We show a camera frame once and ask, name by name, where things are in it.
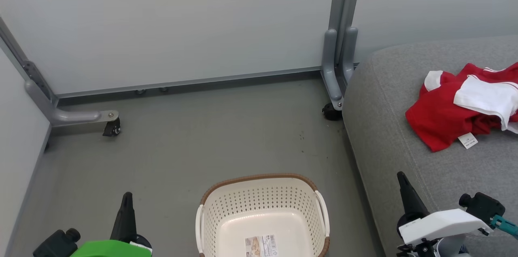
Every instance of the gray floor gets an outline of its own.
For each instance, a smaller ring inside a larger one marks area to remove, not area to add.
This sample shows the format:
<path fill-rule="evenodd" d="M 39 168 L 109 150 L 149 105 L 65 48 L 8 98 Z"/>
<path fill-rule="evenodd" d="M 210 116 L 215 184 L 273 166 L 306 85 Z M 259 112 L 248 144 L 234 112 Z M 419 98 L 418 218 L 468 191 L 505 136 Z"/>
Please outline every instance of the gray floor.
<path fill-rule="evenodd" d="M 269 172 L 316 183 L 331 220 L 329 257 L 382 256 L 343 123 L 320 112 L 327 101 L 314 78 L 72 106 L 117 109 L 123 131 L 51 137 L 11 256 L 31 256 L 56 229 L 78 229 L 79 244 L 109 238 L 126 191 L 154 256 L 197 256 L 205 191 Z"/>

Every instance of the white partition wall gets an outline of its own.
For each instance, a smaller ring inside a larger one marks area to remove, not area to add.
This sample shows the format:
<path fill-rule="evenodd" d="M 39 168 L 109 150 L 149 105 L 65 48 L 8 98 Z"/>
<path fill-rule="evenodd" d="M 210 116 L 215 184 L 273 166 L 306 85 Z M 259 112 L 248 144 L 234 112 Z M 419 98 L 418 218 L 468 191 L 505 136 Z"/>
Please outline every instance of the white partition wall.
<path fill-rule="evenodd" d="M 518 34 L 518 0 L 357 0 L 355 61 L 427 40 Z"/>
<path fill-rule="evenodd" d="M 0 256 L 6 253 L 50 131 L 49 121 L 25 93 L 24 79 L 4 51 L 8 53 L 0 40 Z"/>
<path fill-rule="evenodd" d="M 56 94 L 318 67 L 331 0 L 0 0 Z"/>

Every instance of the clothing tag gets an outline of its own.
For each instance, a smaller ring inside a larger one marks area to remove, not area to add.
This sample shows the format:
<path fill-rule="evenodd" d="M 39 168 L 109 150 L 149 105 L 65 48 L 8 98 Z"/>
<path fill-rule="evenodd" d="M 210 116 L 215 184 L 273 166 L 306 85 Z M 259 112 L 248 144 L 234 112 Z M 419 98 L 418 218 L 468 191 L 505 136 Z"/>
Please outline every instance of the clothing tag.
<path fill-rule="evenodd" d="M 459 141 L 461 141 L 461 143 L 467 149 L 471 148 L 472 146 L 474 146 L 476 143 L 479 142 L 479 141 L 477 141 L 477 139 L 475 139 L 475 136 L 472 133 L 467 133 L 466 135 L 460 136 Z"/>

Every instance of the white robot part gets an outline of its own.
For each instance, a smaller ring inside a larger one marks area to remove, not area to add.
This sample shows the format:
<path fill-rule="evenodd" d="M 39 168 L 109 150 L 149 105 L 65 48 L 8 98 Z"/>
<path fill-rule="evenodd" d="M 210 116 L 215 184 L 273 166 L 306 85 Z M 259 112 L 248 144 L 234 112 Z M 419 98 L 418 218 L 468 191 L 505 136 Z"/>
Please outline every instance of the white robot part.
<path fill-rule="evenodd" d="M 471 233 L 484 229 L 488 234 L 493 230 L 481 219 L 461 209 L 450 209 L 432 213 L 425 218 L 414 220 L 399 227 L 405 244 L 416 246 L 422 239 L 434 240 L 453 235 Z"/>

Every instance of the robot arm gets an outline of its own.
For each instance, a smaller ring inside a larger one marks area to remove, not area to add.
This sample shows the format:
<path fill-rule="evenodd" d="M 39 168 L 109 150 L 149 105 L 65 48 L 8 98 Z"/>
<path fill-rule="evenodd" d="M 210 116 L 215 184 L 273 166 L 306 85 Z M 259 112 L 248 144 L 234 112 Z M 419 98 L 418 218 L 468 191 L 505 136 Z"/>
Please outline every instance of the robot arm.
<path fill-rule="evenodd" d="M 133 195 L 126 192 L 109 240 L 86 242 L 79 249 L 81 238 L 76 229 L 66 233 L 57 230 L 33 252 L 34 257 L 151 257 L 152 248 L 146 238 L 137 234 Z"/>
<path fill-rule="evenodd" d="M 463 252 L 464 235 L 480 231 L 489 235 L 500 229 L 518 239 L 518 227 L 503 218 L 505 207 L 498 200 L 477 192 L 472 198 L 464 194 L 459 205 L 466 208 L 430 214 L 403 172 L 397 174 L 405 214 L 397 231 L 405 244 L 398 256 L 468 257 Z"/>

